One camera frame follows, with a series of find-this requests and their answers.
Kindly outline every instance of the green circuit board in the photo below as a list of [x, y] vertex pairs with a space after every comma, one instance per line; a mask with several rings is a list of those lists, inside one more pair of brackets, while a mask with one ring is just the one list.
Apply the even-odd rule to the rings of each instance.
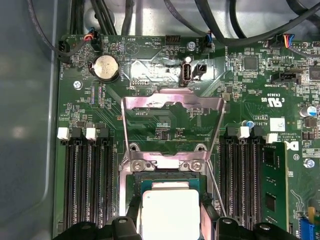
[[[72, 47], [82, 37], [68, 35], [63, 40]], [[195, 43], [195, 49], [189, 50], [189, 42]], [[222, 97], [226, 101], [220, 137], [228, 128], [238, 130], [244, 121], [253, 121], [255, 127], [263, 130], [264, 136], [278, 134], [277, 140], [282, 144], [261, 146], [262, 149], [278, 148], [274, 155], [274, 164], [278, 164], [273, 170], [265, 165], [261, 168], [261, 175], [265, 176], [261, 180], [264, 184], [261, 191], [263, 194], [272, 192], [268, 200], [261, 197], [262, 203], [266, 204], [262, 206], [261, 220], [278, 224], [299, 237], [299, 219], [308, 216], [309, 206], [320, 208], [320, 117], [317, 113], [311, 120], [300, 114], [304, 106], [320, 108], [320, 68], [317, 69], [314, 59], [306, 59], [284, 47], [273, 47], [268, 41], [235, 48], [224, 47], [215, 41], [204, 48], [203, 42], [202, 37], [181, 37], [172, 45], [167, 43], [165, 36], [104, 36], [103, 54], [113, 56], [120, 65], [119, 77], [112, 83], [101, 82], [90, 73], [88, 64], [99, 55], [87, 43], [72, 56], [70, 63], [60, 64], [57, 127], [81, 128], [83, 133], [86, 128], [96, 128], [98, 135], [100, 129], [109, 130], [110, 149], [107, 153], [100, 152], [107, 154], [109, 159], [108, 171], [111, 171], [112, 180], [107, 186], [103, 171], [97, 172], [101, 177], [100, 188], [108, 187], [110, 191], [109, 215], [116, 216], [119, 213], [118, 165], [126, 151], [121, 98], [150, 96], [159, 89], [180, 88], [181, 65], [186, 57], [190, 57], [192, 69], [197, 64], [204, 64], [207, 70], [200, 79], [185, 87], [198, 97]], [[320, 52], [320, 47], [310, 42], [293, 42], [293, 45], [308, 53]], [[293, 80], [279, 80], [277, 76], [281, 73], [295, 74], [296, 78], [290, 75]], [[81, 82], [81, 89], [75, 89], [75, 81]], [[172, 103], [161, 109], [129, 110], [129, 141], [137, 143], [142, 151], [166, 155], [193, 151], [199, 143], [209, 147], [216, 120], [217, 113], [210, 109], [186, 109]], [[217, 139], [211, 158], [217, 177], [221, 166], [219, 152]], [[66, 154], [66, 146], [58, 141], [55, 234], [63, 230], [65, 221]], [[315, 165], [305, 167], [306, 159], [312, 159]], [[85, 210], [84, 216], [88, 217], [84, 219], [90, 220], [91, 204], [86, 206], [89, 210]]]

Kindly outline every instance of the blue slot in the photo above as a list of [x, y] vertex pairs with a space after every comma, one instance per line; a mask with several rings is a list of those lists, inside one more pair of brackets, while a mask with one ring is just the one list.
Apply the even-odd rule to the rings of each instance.
[[315, 225], [311, 224], [308, 219], [301, 219], [300, 224], [300, 238], [301, 240], [315, 240]]

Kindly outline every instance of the white connector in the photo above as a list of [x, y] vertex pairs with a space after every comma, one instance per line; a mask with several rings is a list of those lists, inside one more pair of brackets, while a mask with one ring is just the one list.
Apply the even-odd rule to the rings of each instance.
[[265, 137], [265, 143], [272, 144], [278, 141], [278, 133], [268, 133]]
[[68, 141], [70, 139], [70, 131], [68, 127], [59, 127], [57, 138]]
[[247, 139], [250, 137], [250, 128], [248, 126], [241, 126], [237, 134], [238, 139]]
[[86, 129], [85, 138], [91, 141], [97, 140], [97, 130], [95, 127], [88, 127]]

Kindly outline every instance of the motherboard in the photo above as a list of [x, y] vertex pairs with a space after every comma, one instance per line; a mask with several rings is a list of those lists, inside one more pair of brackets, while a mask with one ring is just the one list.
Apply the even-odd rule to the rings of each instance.
[[[61, 49], [82, 39], [66, 35]], [[320, 53], [318, 42], [292, 45]], [[248, 229], [270, 222], [300, 238], [308, 207], [320, 209], [315, 58], [272, 40], [225, 47], [208, 36], [167, 35], [101, 36], [60, 61], [55, 235], [80, 221], [103, 227], [126, 212], [150, 179], [187, 180], [211, 193], [222, 213], [200, 162], [176, 172], [135, 162], [122, 195], [130, 151], [210, 153], [225, 212]], [[166, 100], [181, 93], [217, 107]]]

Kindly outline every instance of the black cable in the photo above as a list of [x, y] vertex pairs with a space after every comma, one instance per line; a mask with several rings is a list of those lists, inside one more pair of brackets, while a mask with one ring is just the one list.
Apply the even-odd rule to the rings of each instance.
[[95, 16], [98, 19], [102, 34], [108, 35], [109, 31], [108, 31], [107, 23], [104, 19], [104, 16], [102, 15], [102, 12], [100, 11], [97, 0], [91, 0], [91, 4], [95, 12]]
[[76, 0], [76, 33], [84, 33], [84, 0]]
[[308, 17], [312, 16], [313, 14], [315, 14], [317, 11], [320, 10], [320, 2], [319, 2], [316, 5], [314, 5], [312, 8], [310, 8], [307, 12], [303, 13], [302, 15], [296, 17], [290, 22], [280, 27], [277, 27], [271, 31], [265, 32], [257, 36], [248, 37], [248, 38], [232, 39], [232, 38], [225, 38], [224, 35], [222, 34], [214, 16], [212, 15], [208, 1], [207, 0], [194, 0], [194, 1], [203, 20], [205, 21], [206, 25], [209, 27], [209, 29], [211, 30], [215, 38], [220, 43], [226, 46], [232, 46], [232, 47], [253, 44], [258, 41], [264, 41], [266, 39], [272, 38], [277, 34], [283, 34], [284, 32], [294, 28], [295, 26], [297, 26], [298, 24], [306, 20]]
[[26, 0], [26, 2], [27, 2], [28, 12], [29, 12], [32, 24], [34, 25], [36, 32], [41, 37], [41, 40], [45, 43], [45, 45], [47, 45], [57, 55], [59, 55], [61, 57], [71, 57], [72, 55], [79, 52], [79, 50], [86, 44], [86, 42], [84, 40], [82, 40], [70, 52], [63, 52], [63, 51], [60, 51], [59, 49], [57, 49], [56, 47], [54, 47], [50, 43], [50, 41], [47, 39], [47, 37], [45, 36], [44, 32], [42, 31], [42, 29], [40, 27], [32, 0]]
[[[299, 0], [286, 0], [286, 2], [288, 3], [291, 10], [299, 16], [309, 10], [308, 8], [303, 6], [301, 2], [299, 2]], [[318, 16], [317, 14], [313, 14], [309, 16], [307, 20], [310, 21], [313, 25], [315, 25], [320, 31], [320, 16]]]
[[238, 19], [237, 19], [237, 12], [236, 12], [236, 5], [237, 5], [237, 0], [229, 0], [229, 15], [230, 15], [230, 21], [232, 28], [235, 32], [235, 34], [238, 36], [240, 39], [245, 39], [246, 35], [242, 31]]
[[175, 6], [172, 4], [170, 0], [163, 0], [166, 8], [169, 10], [169, 12], [174, 16], [175, 19], [177, 19], [180, 23], [185, 25], [188, 29], [195, 32], [196, 34], [199, 34], [200, 36], [205, 36], [207, 33], [204, 31], [199, 30], [195, 26], [193, 26], [190, 22], [188, 22], [175, 8]]
[[70, 27], [69, 33], [71, 35], [76, 34], [76, 13], [77, 13], [77, 0], [71, 0], [71, 9], [70, 9]]
[[110, 33], [110, 35], [117, 35], [117, 31], [114, 25], [114, 22], [112, 21], [109, 9], [107, 8], [107, 5], [105, 3], [105, 0], [97, 0], [98, 6], [102, 11], [102, 14], [105, 19], [106, 27]]
[[133, 0], [125, 0], [125, 15], [124, 15], [122, 28], [121, 28], [121, 35], [122, 36], [129, 35], [133, 14], [134, 14], [134, 1]]

